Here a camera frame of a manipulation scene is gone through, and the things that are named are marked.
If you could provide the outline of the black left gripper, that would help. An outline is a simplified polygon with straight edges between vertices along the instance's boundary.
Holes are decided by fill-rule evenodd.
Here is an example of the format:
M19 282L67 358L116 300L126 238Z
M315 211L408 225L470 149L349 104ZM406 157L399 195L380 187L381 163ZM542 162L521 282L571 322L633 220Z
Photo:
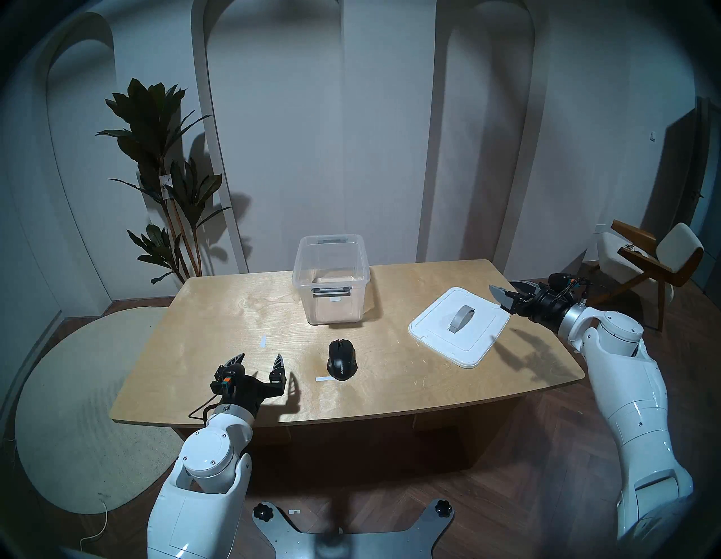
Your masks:
M225 374L245 374L240 353L225 363ZM221 397L216 412L232 412L241 408L257 417L261 404L268 398L284 394L287 383L283 357L278 353L269 374L269 382L247 375L222 375L210 383L212 393Z

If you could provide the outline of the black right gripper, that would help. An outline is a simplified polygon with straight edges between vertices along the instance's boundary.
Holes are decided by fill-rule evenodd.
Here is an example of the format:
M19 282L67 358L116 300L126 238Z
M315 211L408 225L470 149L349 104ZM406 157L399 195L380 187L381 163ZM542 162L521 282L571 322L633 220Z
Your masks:
M506 312L528 318L557 334L564 316L575 304L573 291L560 294L548 285L537 285L533 281L510 281L510 285L518 293L515 299L513 291L489 286L499 306Z

